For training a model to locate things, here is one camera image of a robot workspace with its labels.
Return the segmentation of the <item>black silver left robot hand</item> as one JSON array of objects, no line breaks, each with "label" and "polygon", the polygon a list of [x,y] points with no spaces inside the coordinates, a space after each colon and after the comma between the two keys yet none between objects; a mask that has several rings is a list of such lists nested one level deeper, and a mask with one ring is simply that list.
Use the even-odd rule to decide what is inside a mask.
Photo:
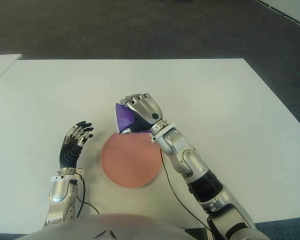
[{"label": "black silver left robot hand", "polygon": [[60,168],[77,168],[77,161],[88,139],[93,137],[92,123],[81,121],[66,133],[59,154]]}]

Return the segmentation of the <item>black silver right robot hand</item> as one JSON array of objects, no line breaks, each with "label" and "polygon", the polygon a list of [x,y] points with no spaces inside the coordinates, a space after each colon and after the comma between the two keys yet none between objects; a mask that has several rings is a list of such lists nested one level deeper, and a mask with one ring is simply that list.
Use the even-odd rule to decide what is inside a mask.
[{"label": "black silver right robot hand", "polygon": [[116,109],[119,133],[148,132],[163,119],[163,113],[149,93],[136,93],[121,99]]}]

